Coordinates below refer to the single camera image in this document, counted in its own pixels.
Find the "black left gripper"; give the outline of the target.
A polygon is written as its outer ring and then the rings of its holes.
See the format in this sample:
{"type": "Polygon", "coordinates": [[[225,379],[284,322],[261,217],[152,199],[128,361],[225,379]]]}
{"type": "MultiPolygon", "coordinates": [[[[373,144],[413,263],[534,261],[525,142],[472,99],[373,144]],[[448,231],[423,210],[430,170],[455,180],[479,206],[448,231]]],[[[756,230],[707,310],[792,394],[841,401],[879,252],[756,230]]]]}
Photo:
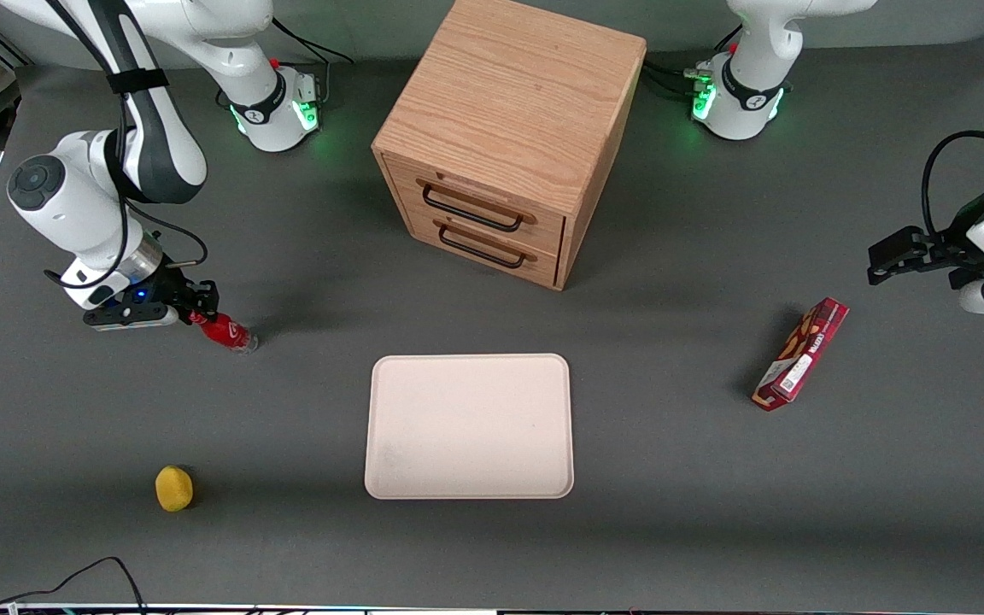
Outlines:
{"type": "MultiPolygon", "coordinates": [[[[969,200],[954,214],[950,225],[937,230],[932,215],[930,186],[924,185],[924,223],[933,240],[930,260],[937,268],[950,268],[950,288],[962,290],[971,283],[984,283],[984,249],[969,240],[967,232],[984,220],[984,191],[969,200]]],[[[872,245],[867,281],[870,285],[885,283],[891,277],[909,272],[917,260],[928,253],[928,237],[922,227],[902,227],[872,245]]]]}

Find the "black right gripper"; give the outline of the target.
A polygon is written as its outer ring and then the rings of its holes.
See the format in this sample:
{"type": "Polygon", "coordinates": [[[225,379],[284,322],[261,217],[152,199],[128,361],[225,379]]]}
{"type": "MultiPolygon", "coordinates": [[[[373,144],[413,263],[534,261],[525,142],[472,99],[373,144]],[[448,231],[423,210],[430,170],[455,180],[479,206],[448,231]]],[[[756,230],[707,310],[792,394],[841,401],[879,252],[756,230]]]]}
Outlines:
{"type": "Polygon", "coordinates": [[[180,319],[195,325],[196,312],[216,315],[220,295],[213,280],[194,283],[179,268],[159,268],[140,283],[129,285],[122,293],[120,315],[126,319],[180,319]]]}

